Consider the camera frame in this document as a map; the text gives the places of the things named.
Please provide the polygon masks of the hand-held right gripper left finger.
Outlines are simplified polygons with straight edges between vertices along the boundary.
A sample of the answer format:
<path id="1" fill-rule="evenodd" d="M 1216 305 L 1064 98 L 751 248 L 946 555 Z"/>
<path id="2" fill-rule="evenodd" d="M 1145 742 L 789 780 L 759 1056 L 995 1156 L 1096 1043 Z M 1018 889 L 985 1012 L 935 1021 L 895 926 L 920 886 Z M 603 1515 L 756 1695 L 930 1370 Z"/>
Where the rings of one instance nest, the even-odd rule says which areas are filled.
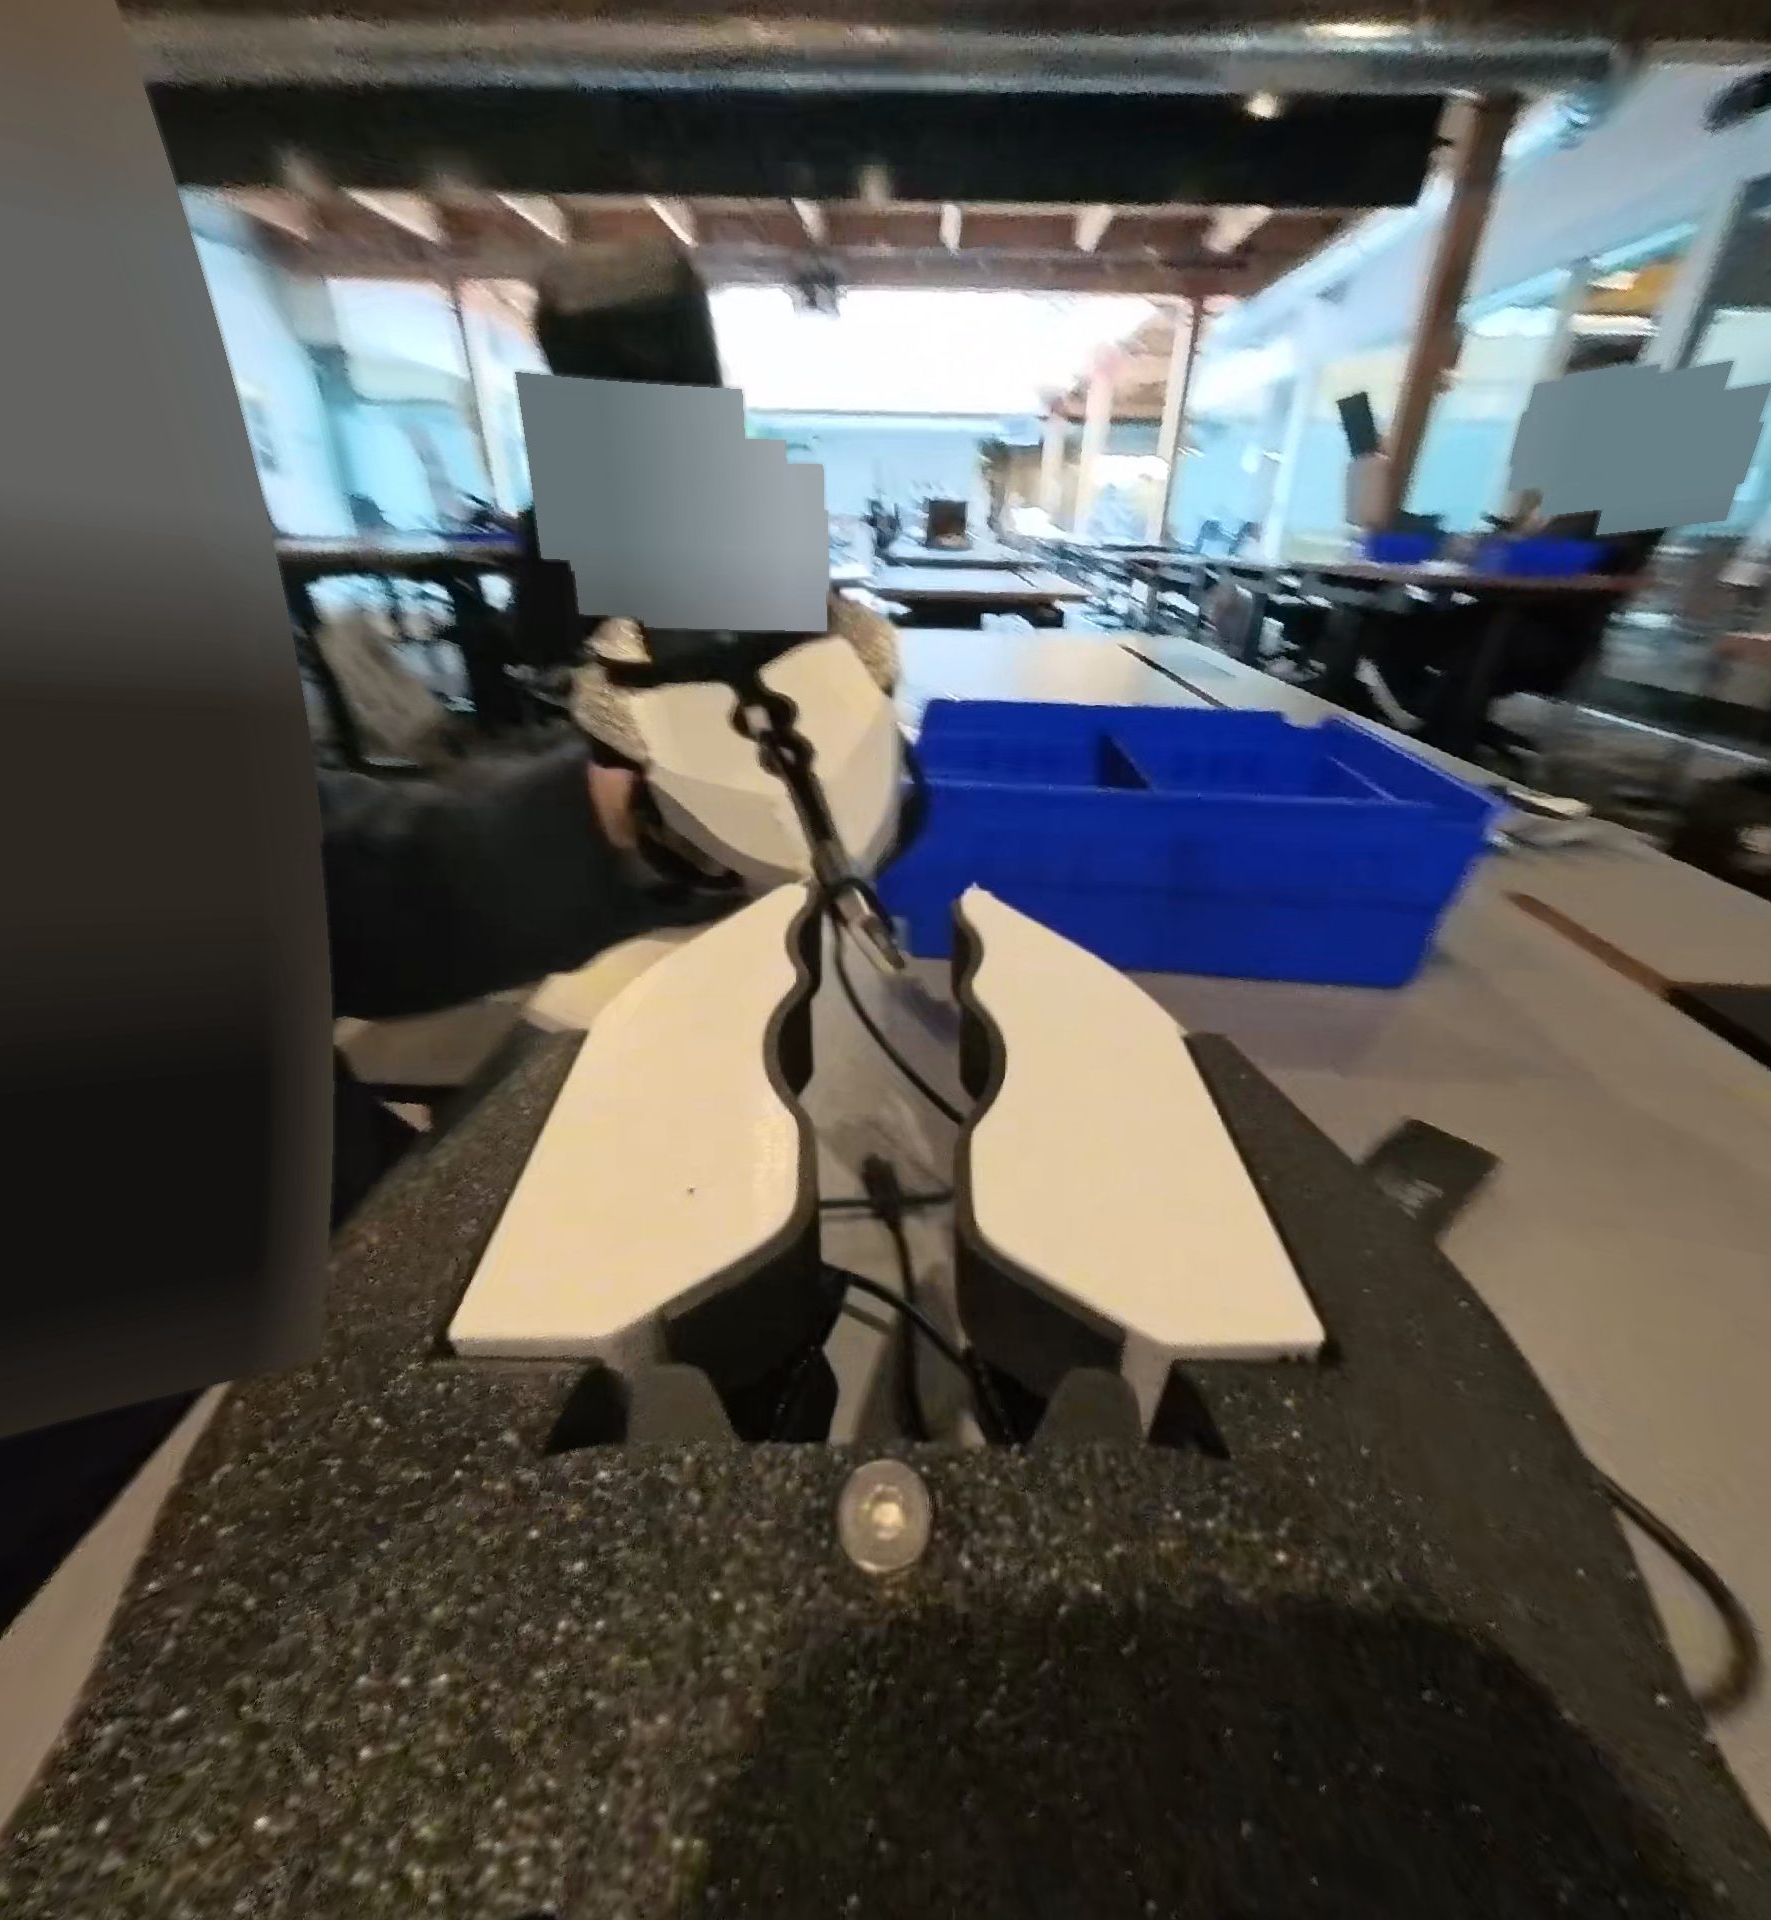
<path id="1" fill-rule="evenodd" d="M 468 1361 L 676 1364 L 725 1395 L 825 1343 L 821 904 L 754 899 L 588 1029 L 447 1324 Z"/>

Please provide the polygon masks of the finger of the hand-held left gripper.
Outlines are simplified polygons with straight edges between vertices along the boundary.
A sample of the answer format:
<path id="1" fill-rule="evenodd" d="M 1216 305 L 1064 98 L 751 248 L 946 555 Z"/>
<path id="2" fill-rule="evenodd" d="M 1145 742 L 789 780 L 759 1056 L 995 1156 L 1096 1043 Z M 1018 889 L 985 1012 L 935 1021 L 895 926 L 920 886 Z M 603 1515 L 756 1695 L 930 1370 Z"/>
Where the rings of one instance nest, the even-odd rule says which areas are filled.
<path id="1" fill-rule="evenodd" d="M 851 865 L 880 878 L 906 787 L 898 635 L 754 635 L 759 681 L 797 709 L 831 824 Z"/>
<path id="2" fill-rule="evenodd" d="M 833 816 L 805 725 L 825 666 L 638 666 L 631 714 L 663 821 L 756 887 L 833 878 Z"/>

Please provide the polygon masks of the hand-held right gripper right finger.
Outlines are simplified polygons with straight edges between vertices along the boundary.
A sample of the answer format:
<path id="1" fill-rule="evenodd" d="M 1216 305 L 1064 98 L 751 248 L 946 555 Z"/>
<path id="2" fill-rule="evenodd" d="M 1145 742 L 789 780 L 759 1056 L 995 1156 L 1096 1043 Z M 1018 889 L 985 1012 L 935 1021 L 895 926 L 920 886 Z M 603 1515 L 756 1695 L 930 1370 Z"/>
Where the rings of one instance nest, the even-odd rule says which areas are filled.
<path id="1" fill-rule="evenodd" d="M 1194 1037 L 982 886 L 953 906 L 966 1116 L 956 1299 L 998 1384 L 1074 1376 L 1154 1418 L 1189 1364 L 1319 1364 L 1329 1331 Z"/>

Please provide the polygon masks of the blue plastic bin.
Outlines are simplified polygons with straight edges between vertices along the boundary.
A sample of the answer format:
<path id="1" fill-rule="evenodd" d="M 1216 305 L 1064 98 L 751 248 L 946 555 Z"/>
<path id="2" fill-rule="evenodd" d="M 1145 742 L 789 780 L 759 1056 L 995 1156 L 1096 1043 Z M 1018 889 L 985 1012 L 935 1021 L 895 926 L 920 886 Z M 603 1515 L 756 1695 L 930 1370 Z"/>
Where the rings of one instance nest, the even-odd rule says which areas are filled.
<path id="1" fill-rule="evenodd" d="M 880 884 L 939 959 L 982 887 L 1128 973 L 1400 990 L 1507 803 L 1349 718 L 923 709 L 925 815 Z"/>

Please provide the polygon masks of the person's left forearm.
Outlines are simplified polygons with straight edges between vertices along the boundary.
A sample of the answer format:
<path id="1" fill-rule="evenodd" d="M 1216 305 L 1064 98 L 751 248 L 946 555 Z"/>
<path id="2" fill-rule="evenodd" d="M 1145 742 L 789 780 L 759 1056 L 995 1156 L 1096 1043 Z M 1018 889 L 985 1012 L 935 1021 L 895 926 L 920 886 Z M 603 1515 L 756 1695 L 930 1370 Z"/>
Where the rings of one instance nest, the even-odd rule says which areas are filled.
<path id="1" fill-rule="evenodd" d="M 653 925 L 605 841 L 588 745 L 451 781 L 315 773 L 338 1021 L 399 1021 L 569 973 Z"/>

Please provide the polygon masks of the person's left hand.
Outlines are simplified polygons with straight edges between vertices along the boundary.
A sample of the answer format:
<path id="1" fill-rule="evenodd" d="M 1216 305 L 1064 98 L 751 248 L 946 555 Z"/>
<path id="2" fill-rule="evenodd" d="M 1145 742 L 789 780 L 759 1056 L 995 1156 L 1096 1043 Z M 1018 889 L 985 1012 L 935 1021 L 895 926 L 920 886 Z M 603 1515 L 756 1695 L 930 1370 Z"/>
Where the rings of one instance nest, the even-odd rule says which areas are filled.
<path id="1" fill-rule="evenodd" d="M 612 748 L 588 748 L 588 794 L 609 847 L 628 861 L 643 861 L 643 780 L 639 768 Z"/>

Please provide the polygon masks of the black hanging panel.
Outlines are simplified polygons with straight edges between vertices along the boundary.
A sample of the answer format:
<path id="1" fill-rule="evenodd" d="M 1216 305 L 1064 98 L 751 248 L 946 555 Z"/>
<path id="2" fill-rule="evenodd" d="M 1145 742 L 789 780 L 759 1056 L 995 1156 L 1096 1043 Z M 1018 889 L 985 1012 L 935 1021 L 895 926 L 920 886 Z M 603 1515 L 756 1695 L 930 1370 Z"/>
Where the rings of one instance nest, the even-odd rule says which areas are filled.
<path id="1" fill-rule="evenodd" d="M 175 179 L 857 203 L 1415 204 L 1440 95 L 152 84 Z"/>

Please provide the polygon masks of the row of office desks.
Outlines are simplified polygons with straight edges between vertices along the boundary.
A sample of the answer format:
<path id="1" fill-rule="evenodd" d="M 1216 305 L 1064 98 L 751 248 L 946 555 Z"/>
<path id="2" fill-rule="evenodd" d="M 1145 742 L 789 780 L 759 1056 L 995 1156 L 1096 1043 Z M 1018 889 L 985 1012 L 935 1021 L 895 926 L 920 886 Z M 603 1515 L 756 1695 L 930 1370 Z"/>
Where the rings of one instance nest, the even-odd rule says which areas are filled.
<path id="1" fill-rule="evenodd" d="M 978 633 L 1018 621 L 1062 631 L 1095 607 L 1086 583 L 976 524 L 967 499 L 874 501 L 865 539 L 864 555 L 833 564 L 831 588 L 900 628 Z"/>

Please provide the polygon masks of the small black device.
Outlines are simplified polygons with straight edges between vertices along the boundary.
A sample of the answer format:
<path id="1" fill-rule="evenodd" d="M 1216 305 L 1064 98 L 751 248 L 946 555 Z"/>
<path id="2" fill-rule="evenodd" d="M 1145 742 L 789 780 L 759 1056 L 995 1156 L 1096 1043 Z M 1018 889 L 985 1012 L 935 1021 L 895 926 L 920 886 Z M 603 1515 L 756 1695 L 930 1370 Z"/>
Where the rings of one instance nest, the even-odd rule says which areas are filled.
<path id="1" fill-rule="evenodd" d="M 1445 1239 L 1500 1166 L 1489 1149 L 1408 1116 L 1365 1155 L 1362 1171 L 1418 1228 Z"/>

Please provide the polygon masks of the long office desk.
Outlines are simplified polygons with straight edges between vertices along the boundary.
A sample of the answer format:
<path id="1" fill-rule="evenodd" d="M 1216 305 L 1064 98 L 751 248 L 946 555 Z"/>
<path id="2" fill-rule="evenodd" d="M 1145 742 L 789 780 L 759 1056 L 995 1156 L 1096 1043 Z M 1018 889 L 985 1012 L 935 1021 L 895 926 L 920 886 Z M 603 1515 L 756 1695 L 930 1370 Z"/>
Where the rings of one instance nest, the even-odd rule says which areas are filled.
<path id="1" fill-rule="evenodd" d="M 1311 689 L 1452 758 L 1514 753 L 1496 705 L 1561 702 L 1647 588 L 1649 561 L 1649 540 L 1614 540 L 1600 569 L 1571 576 L 1309 564 L 1304 596 L 1325 610 Z"/>

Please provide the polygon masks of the wooden column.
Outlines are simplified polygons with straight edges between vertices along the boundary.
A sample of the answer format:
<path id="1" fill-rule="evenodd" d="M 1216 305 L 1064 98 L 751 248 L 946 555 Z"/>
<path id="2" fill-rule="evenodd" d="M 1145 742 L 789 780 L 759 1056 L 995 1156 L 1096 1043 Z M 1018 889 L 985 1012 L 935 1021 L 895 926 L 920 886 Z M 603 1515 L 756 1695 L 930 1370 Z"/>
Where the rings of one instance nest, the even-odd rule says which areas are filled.
<path id="1" fill-rule="evenodd" d="M 1456 105 L 1449 130 L 1449 199 L 1432 240 L 1427 282 L 1417 310 L 1412 347 L 1384 445 L 1378 524 L 1392 527 L 1425 445 L 1428 421 L 1454 361 L 1457 316 L 1475 254 L 1488 227 L 1503 173 L 1507 143 L 1518 123 L 1523 98 L 1514 89 L 1483 92 Z"/>

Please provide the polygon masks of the slim silver air duct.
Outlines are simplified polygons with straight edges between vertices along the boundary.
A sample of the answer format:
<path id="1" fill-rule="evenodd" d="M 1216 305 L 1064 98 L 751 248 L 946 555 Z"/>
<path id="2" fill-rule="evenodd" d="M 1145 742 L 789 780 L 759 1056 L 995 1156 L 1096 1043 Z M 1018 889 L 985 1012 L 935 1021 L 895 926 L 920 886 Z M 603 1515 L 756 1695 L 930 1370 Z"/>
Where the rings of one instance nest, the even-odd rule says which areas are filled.
<path id="1" fill-rule="evenodd" d="M 119 5 L 152 86 L 739 89 L 1157 98 L 1561 92 L 1607 79 L 1598 36 L 1336 21 L 1049 30 L 829 17 L 586 17 L 325 5 Z"/>

